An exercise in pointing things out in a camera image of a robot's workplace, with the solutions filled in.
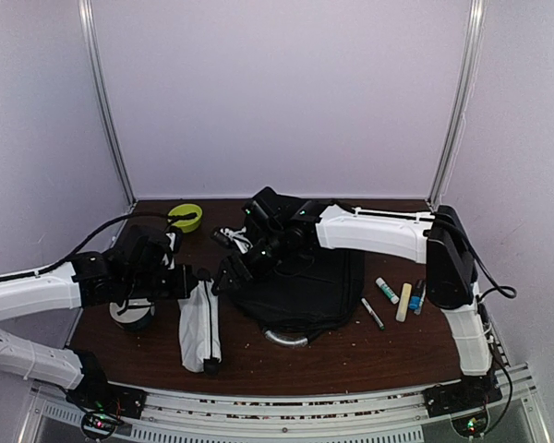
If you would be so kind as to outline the white zippered pencil pouch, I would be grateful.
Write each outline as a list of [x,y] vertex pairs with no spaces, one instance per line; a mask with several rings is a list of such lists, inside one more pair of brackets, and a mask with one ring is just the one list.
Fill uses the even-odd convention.
[[218,296],[213,280],[202,280],[178,303],[178,343],[182,366],[192,373],[216,376],[223,360]]

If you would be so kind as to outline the black student backpack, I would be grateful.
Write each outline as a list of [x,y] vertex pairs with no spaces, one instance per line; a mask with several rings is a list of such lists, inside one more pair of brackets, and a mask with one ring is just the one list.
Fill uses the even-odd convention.
[[319,246],[303,198],[266,187],[244,207],[252,248],[241,256],[252,276],[229,295],[262,329],[308,333],[336,329],[355,312],[365,282],[365,253]]

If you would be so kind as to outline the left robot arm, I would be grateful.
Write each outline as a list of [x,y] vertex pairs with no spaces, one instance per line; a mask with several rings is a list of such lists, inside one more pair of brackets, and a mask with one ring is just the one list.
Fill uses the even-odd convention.
[[[159,301],[180,312],[179,345],[184,367],[202,372],[221,358],[213,280],[205,270],[175,262],[183,234],[134,225],[126,238],[103,252],[73,253],[42,269],[0,276],[0,322],[58,309],[111,307],[121,327],[138,329]],[[96,356],[57,349],[0,328],[0,372],[38,379],[78,394],[95,410],[114,402],[114,389]]]

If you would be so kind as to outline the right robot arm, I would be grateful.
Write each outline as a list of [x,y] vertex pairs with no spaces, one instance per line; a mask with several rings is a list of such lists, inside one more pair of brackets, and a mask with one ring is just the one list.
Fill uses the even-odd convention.
[[236,251],[221,261],[213,290],[233,293],[315,247],[352,249],[409,259],[426,268],[426,297],[446,317],[462,381],[454,397],[471,408],[493,386],[493,357],[478,286],[482,266],[454,208],[397,212],[339,200],[303,199],[262,188],[243,206],[246,229],[225,233]]

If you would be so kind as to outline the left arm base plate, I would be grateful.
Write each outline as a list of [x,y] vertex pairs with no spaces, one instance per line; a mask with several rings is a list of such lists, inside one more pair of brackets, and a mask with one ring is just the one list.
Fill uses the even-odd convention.
[[112,383],[81,383],[66,390],[66,398],[83,410],[108,413],[114,417],[139,419],[147,393]]

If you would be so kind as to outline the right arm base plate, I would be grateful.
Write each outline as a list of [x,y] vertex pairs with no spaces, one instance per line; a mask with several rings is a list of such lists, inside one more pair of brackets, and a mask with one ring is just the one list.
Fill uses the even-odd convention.
[[502,399],[501,389],[484,380],[463,378],[422,392],[430,418],[482,408]]

